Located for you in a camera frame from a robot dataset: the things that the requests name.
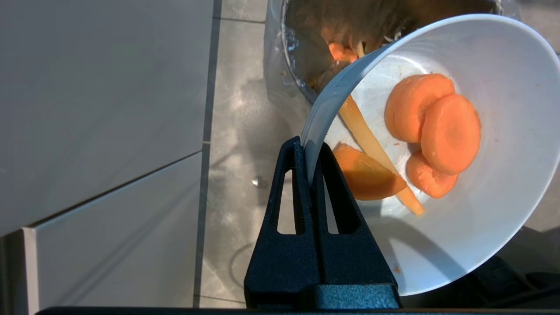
white cabinet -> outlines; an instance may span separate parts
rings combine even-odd
[[[0,237],[202,148],[212,7],[0,3]]]
[[[24,229],[29,313],[191,307],[202,154]]]

carrot slice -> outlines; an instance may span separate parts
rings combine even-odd
[[[348,130],[350,130],[350,133],[354,136],[354,139],[356,139],[358,145],[362,148],[363,152],[381,163],[384,167],[390,169],[393,174],[400,176],[399,172],[395,168],[395,165],[393,165],[393,162],[385,150],[383,150],[383,147],[379,144],[379,141],[375,138],[370,128],[367,126],[367,123],[352,96],[349,96],[346,99],[338,113]],[[425,212],[424,206],[421,202],[419,202],[408,186],[397,193],[396,196],[400,199],[404,206],[409,208],[414,214],[419,216]]]
[[[407,174],[418,189],[436,199],[448,194],[459,179],[459,175],[447,175],[431,167],[420,151],[408,159]]]
[[[395,107],[400,101],[400,96],[403,94],[404,90],[408,87],[410,82],[417,79],[418,77],[421,76],[416,75],[407,77],[403,81],[400,81],[397,85],[395,85],[391,94],[389,95],[389,99],[387,100],[387,106],[385,107],[385,125],[387,126],[387,130],[389,130],[389,133],[393,137],[401,141],[404,140],[395,128]]]
[[[385,124],[389,132],[403,141],[420,142],[426,108],[437,99],[454,93],[453,81],[438,73],[404,79],[395,86],[387,101]]]
[[[334,150],[346,183],[358,200],[380,200],[403,190],[407,183],[388,168],[348,145]]]
[[[480,119],[464,96],[446,96],[426,110],[422,152],[429,164],[450,175],[467,169],[480,148]]]

gray tile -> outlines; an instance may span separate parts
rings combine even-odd
[[[226,299],[216,299],[200,297],[201,308],[245,308],[245,302],[230,301]]]
[[[560,1],[518,0],[521,20],[543,35],[560,53]]]
[[[264,22],[267,0],[222,0],[221,18]]]
[[[268,101],[263,35],[264,25],[221,21],[200,289],[205,297],[244,301],[243,279],[280,146],[303,128],[289,122],[289,109]],[[290,208],[289,191],[284,195]],[[280,226],[293,225],[284,212],[281,217]]]

carrot scrap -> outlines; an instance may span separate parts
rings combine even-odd
[[[431,167],[420,151],[408,159],[407,174],[418,189],[436,199],[448,194],[459,179],[459,175],[447,175]]]
[[[453,94],[426,110],[422,154],[435,169],[450,175],[467,169],[480,148],[480,119],[464,96]]]
[[[387,129],[397,139],[419,143],[426,108],[437,99],[454,93],[453,81],[438,73],[404,79],[395,86],[387,100]]]
[[[403,178],[351,146],[338,145],[334,156],[350,191],[358,200],[391,197],[407,186]]]
[[[344,47],[341,43],[336,41],[329,44],[330,54],[336,61],[345,61],[352,63],[358,60],[358,55],[351,49]]]
[[[340,108],[339,114],[346,127],[350,130],[350,133],[356,139],[358,145],[362,148],[363,152],[374,160],[377,160],[384,167],[391,170],[393,174],[400,176],[399,172],[395,168],[395,165],[393,165],[393,162],[389,156],[387,156],[387,153],[371,132],[352,96],[349,96],[346,99]],[[422,215],[425,212],[424,206],[419,202],[408,186],[398,192],[396,196],[414,214]]]

